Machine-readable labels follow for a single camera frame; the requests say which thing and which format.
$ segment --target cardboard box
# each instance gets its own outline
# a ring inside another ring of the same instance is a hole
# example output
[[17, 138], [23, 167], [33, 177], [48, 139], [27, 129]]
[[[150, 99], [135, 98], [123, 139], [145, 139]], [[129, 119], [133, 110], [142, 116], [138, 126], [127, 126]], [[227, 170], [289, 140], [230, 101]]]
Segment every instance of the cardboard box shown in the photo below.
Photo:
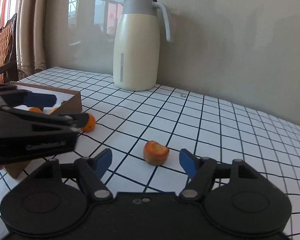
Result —
[[[25, 90], [34, 90], [35, 92], [38, 92], [37, 89], [45, 90], [47, 94], [56, 92], [53, 94], [56, 94], [57, 98], [58, 98], [58, 95], [60, 95], [62, 97], [62, 95], [59, 93], [72, 95], [71, 98], [69, 98], [68, 100], [62, 101], [61, 105], [58, 106], [58, 109], [56, 109], [53, 112], [53, 114], [58, 114], [58, 113], [77, 114], [77, 113], [82, 112], [80, 91], [48, 87], [48, 86], [41, 86], [41, 85], [34, 85], [34, 84], [26, 84], [26, 83], [20, 83], [20, 82], [10, 82], [10, 84], [17, 85], [17, 86], [23, 86]], [[16, 179], [21, 174], [21, 172], [26, 168], [26, 166], [28, 166], [28, 164], [30, 162], [31, 161], [7, 164], [4, 167], [7, 171], [7, 173], [10, 174], [10, 176], [12, 178]]]

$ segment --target curtain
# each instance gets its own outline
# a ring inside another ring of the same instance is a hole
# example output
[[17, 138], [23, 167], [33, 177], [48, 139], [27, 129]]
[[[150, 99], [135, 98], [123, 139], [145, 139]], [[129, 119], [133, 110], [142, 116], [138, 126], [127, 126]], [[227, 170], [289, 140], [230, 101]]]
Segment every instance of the curtain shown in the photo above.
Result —
[[19, 79], [46, 69], [43, 28], [46, 0], [19, 0], [17, 63]]

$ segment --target table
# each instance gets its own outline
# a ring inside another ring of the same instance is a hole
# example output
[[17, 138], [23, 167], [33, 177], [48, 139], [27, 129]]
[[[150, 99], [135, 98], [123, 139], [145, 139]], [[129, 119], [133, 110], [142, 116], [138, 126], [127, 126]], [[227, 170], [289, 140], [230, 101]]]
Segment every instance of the table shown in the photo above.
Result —
[[[111, 148], [113, 161], [102, 181], [114, 194], [179, 194], [189, 181], [178, 160], [181, 148], [223, 163], [244, 159], [288, 195], [293, 214], [284, 231], [300, 239], [300, 126], [222, 99], [159, 84], [147, 91], [125, 91], [113, 84], [109, 74], [55, 67], [21, 82], [81, 92], [83, 111], [95, 116], [96, 129], [79, 136], [74, 152], [55, 158], [72, 163]], [[163, 166], [150, 166], [143, 160], [148, 140], [170, 148]], [[0, 171], [0, 202], [46, 160], [32, 161], [18, 180]], [[218, 180], [214, 187], [227, 182]], [[77, 187], [71, 179], [64, 183]]]

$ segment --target chair armrest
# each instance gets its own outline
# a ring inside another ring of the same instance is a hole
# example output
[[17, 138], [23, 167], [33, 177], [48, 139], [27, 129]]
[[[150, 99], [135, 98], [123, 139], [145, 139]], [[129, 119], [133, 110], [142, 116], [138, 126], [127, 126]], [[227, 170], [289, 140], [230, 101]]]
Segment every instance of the chair armrest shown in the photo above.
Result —
[[0, 66], [0, 74], [3, 72], [6, 72], [7, 70], [9, 70], [10, 68], [13, 67], [17, 67], [17, 60], [12, 60], [7, 62], [6, 64], [3, 64], [2, 66]]

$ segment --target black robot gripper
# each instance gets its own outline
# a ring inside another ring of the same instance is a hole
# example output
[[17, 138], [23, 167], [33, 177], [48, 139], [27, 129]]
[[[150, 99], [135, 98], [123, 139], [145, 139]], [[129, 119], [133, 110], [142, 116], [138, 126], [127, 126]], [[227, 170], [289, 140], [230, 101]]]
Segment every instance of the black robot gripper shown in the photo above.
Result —
[[[243, 160], [220, 164], [186, 149], [179, 160], [191, 178], [179, 196], [119, 192], [115, 198], [100, 180], [110, 149], [73, 164], [48, 161], [2, 200], [5, 239], [288, 239], [282, 232], [291, 215], [288, 197]], [[80, 190], [62, 178], [76, 179]], [[212, 190], [221, 178], [229, 183]]]

